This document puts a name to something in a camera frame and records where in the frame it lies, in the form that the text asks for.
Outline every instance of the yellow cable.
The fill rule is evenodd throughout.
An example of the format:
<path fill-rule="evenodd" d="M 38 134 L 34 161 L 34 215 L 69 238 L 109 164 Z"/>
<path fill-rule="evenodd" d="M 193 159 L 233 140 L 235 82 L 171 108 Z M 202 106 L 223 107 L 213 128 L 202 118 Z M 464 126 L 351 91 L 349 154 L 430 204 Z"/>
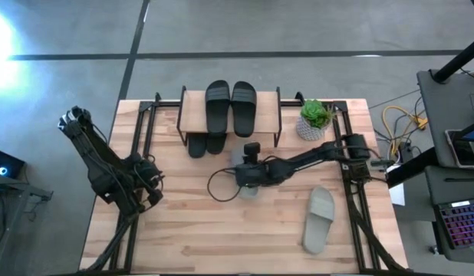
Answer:
<path fill-rule="evenodd" d="M 425 113 L 425 110 L 423 110 L 423 111 L 421 111 L 419 114 L 417 114 L 418 118 L 419 118 L 419 115 L 421 115 L 421 114 L 423 114 L 423 113 Z M 411 121 L 407 124 L 406 128 L 404 129 L 403 134 L 402 134 L 402 135 L 400 136 L 400 138 L 399 138 L 400 140 L 402 140 L 403 137 L 404 137 L 404 135 L 406 135 L 407 130 L 409 129 L 409 127 L 411 126 L 411 124 L 416 121 L 416 116 L 412 116 L 412 118 L 414 118 L 414 119 L 411 120 Z M 397 153 L 399 144 L 400 144 L 400 142 L 397 143 L 397 140 L 394 141 L 394 147 L 393 147 L 393 149 L 392 149 L 392 151 L 391 151 L 391 154 L 392 154 L 392 155 L 395 155 L 395 154 Z"/>
<path fill-rule="evenodd" d="M 388 107 L 385 107 L 383 109 L 383 112 L 382 112 L 382 123 L 383 123 L 383 126 L 385 127 L 385 129 L 387 130 L 387 133 L 389 134 L 389 137 L 392 139 L 392 141 L 390 141 L 390 145 L 389 145 L 389 151 L 390 151 L 390 154 L 391 156 L 395 155 L 397 153 L 397 139 L 394 139 L 395 138 L 395 133 L 393 133 L 390 128 L 389 128 L 389 125 L 387 124 L 387 120 L 386 120 L 386 112 L 389 110 L 389 109 L 396 109 L 396 110 L 399 110 L 401 112 L 403 112 L 404 114 L 406 114 L 406 116 L 410 117 L 411 120 L 409 122 L 409 124 L 406 126 L 406 128 L 404 129 L 404 132 L 403 134 L 400 136 L 400 139 L 403 138 L 404 135 L 406 135 L 407 133 L 407 130 L 409 129 L 409 127 L 411 126 L 411 124 L 414 122 L 414 121 L 418 121 L 418 116 L 423 114 L 425 111 L 423 110 L 421 113 L 417 114 L 416 115 L 412 115 L 411 113 L 409 113 L 407 110 L 403 109 L 402 107 L 398 107 L 398 106 L 388 106 Z"/>

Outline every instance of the white plant pot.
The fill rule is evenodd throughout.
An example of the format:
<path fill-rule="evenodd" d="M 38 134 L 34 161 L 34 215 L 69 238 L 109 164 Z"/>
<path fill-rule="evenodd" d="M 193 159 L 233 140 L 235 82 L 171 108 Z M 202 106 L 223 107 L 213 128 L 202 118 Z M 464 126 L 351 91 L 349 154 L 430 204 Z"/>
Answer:
<path fill-rule="evenodd" d="M 329 125 L 331 122 L 322 128 L 312 127 L 304 117 L 300 116 L 297 119 L 297 133 L 303 140 L 315 141 L 324 136 Z"/>

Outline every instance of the shoe rack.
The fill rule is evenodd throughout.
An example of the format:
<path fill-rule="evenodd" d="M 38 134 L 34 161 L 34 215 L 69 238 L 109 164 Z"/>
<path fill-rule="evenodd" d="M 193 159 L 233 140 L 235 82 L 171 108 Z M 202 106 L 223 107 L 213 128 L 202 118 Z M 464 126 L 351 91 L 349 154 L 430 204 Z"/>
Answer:
<path fill-rule="evenodd" d="M 256 96 L 254 133 L 273 134 L 277 147 L 281 136 L 280 87 L 276 87 L 276 91 L 256 91 Z M 180 103 L 176 128 L 184 146 L 187 146 L 187 133 L 207 133 L 205 91 L 187 90 L 183 86 Z M 229 108 L 227 120 L 227 133 L 233 133 L 232 107 Z"/>

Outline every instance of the black slide sandal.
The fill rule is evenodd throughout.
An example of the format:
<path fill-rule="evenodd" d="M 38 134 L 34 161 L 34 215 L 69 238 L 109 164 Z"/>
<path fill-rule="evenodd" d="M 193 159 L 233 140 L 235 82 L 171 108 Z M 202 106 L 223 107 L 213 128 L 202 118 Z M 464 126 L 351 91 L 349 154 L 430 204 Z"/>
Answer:
<path fill-rule="evenodd" d="M 234 131 L 239 137 L 249 137 L 254 132 L 255 108 L 258 102 L 254 87 L 238 81 L 232 92 Z"/>
<path fill-rule="evenodd" d="M 187 133 L 188 153 L 192 158 L 201 158 L 205 155 L 206 133 Z"/>
<path fill-rule="evenodd" d="M 206 142 L 206 150 L 211 154 L 219 154 L 225 147 L 225 139 L 227 139 L 227 133 L 224 134 L 208 134 L 208 140 Z"/>
<path fill-rule="evenodd" d="M 230 106 L 229 84 L 224 80 L 213 81 L 205 92 L 206 128 L 211 134 L 227 132 L 227 114 Z"/>

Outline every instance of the potted plant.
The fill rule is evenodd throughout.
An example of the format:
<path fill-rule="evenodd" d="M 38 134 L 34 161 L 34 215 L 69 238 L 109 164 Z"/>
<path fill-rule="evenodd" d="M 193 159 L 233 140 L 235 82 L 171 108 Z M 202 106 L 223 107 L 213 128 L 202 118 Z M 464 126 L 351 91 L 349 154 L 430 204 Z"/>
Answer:
<path fill-rule="evenodd" d="M 297 133 L 307 141 L 319 140 L 331 124 L 332 118 L 332 110 L 323 107 L 319 100 L 307 100 L 297 120 Z"/>

